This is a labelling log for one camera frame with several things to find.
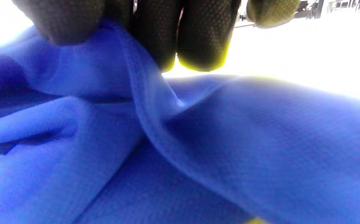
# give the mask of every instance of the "fabric fold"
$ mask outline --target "fabric fold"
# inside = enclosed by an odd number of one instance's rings
[[[125,29],[0,49],[0,223],[360,223],[360,101],[164,79]]]

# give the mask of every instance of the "hand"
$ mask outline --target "hand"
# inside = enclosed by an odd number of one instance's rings
[[[162,71],[173,67],[176,53],[183,65],[197,71],[221,67],[241,3],[138,0],[133,14],[133,0],[12,1],[33,21],[41,36],[56,45],[85,42],[103,17],[114,19],[129,29]],[[248,15],[258,27],[280,25],[293,17],[295,2],[298,6],[299,0],[250,0]],[[272,6],[285,13],[275,13]]]

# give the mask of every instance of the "black glove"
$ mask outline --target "black glove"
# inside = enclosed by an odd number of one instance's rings
[[[119,21],[162,71],[182,64],[211,71],[225,62],[241,0],[12,0],[57,45],[86,41],[103,17]]]

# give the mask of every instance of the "bright background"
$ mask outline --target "bright background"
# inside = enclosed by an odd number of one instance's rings
[[[32,23],[0,0],[0,45]],[[342,12],[281,27],[234,30],[225,66],[213,73],[278,78],[360,98],[360,14]],[[166,77],[205,75],[178,62]]]

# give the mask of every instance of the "blue cloth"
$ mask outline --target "blue cloth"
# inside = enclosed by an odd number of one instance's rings
[[[360,101],[235,76],[165,80],[105,21],[0,48],[0,223],[360,223]]]

